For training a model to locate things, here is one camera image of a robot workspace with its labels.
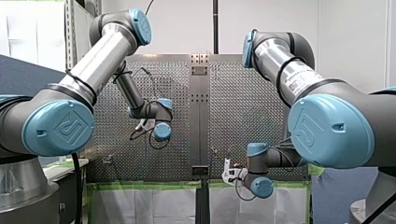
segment metal post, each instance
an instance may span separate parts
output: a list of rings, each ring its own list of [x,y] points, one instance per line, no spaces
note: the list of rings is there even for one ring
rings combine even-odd
[[[213,0],[213,37],[214,54],[219,54],[219,0]]]

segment blue end cap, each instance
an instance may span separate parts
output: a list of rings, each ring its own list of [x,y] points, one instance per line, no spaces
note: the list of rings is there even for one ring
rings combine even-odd
[[[25,121],[22,141],[39,156],[65,156],[82,149],[90,140],[93,115],[75,100],[58,100],[40,106]]]
[[[256,33],[247,33],[244,40],[244,49],[242,52],[242,65],[246,68],[251,68],[251,56],[253,52],[253,40]]]
[[[172,100],[168,99],[168,98],[160,98],[157,100],[158,103],[162,104],[163,106],[165,106],[168,109],[172,109]]]
[[[266,199],[273,194],[274,184],[268,177],[260,176],[251,182],[250,191],[257,197]]]
[[[328,94],[308,95],[289,113],[291,141],[315,165],[337,169],[362,166],[375,139],[366,117],[352,104]]]
[[[160,122],[154,127],[154,138],[159,142],[169,140],[171,138],[171,134],[172,128],[165,122]]]
[[[254,157],[262,154],[268,150],[268,145],[265,143],[249,143],[247,145],[247,156]]]
[[[396,91],[396,86],[387,87],[384,89],[384,91]]]
[[[131,16],[131,24],[140,43],[142,45],[149,44],[151,42],[151,27],[145,13],[139,8],[129,8],[129,14]]]
[[[1,94],[0,101],[6,100],[7,98],[11,98],[11,97],[16,97],[16,96],[21,96],[21,95]]]

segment white plastic part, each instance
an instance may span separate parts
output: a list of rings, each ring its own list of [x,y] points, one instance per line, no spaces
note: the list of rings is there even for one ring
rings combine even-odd
[[[221,174],[221,177],[224,181],[224,183],[235,186],[236,180],[239,177],[240,179],[244,179],[245,176],[248,174],[248,169],[243,168],[230,168],[231,160],[230,159],[224,159],[224,170],[223,173]]]

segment metal bracket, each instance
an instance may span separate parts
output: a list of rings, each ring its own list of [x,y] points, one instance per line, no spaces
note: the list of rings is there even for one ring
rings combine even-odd
[[[192,180],[205,180],[208,178],[209,167],[207,165],[192,166]]]
[[[191,75],[192,76],[207,76],[208,70],[208,55],[207,54],[192,54],[191,55]]]
[[[102,164],[112,164],[113,163],[113,155],[107,155],[102,158]]]

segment pegboard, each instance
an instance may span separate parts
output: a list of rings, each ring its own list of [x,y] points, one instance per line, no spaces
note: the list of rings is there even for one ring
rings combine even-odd
[[[127,59],[134,81],[142,97],[173,100],[172,140],[164,149],[149,145],[149,133],[129,140],[139,120],[127,115],[127,104],[117,86],[108,83],[95,106],[95,159],[90,162],[87,178],[90,182],[114,180],[191,180],[190,164],[190,65],[182,55],[173,60],[153,60],[134,56]],[[153,82],[142,70],[152,74]]]
[[[244,164],[249,143],[275,146],[284,135],[285,108],[274,85],[240,62],[240,55],[210,57],[208,158],[212,178],[221,177],[224,157]],[[306,167],[272,168],[269,175],[277,180],[308,178]]]
[[[117,86],[108,83],[95,106],[94,160],[89,182],[114,180],[191,180],[191,166],[208,164],[220,178],[225,156],[246,161],[250,142],[275,145],[283,136],[284,107],[271,83],[241,65],[240,55],[209,55],[206,75],[192,74],[196,55],[134,55],[127,59],[136,86],[149,100],[174,103],[172,139],[168,147],[149,146],[147,134],[129,140],[138,120],[129,119]],[[139,70],[145,67],[157,85]],[[306,168],[271,169],[278,180],[302,180]]]

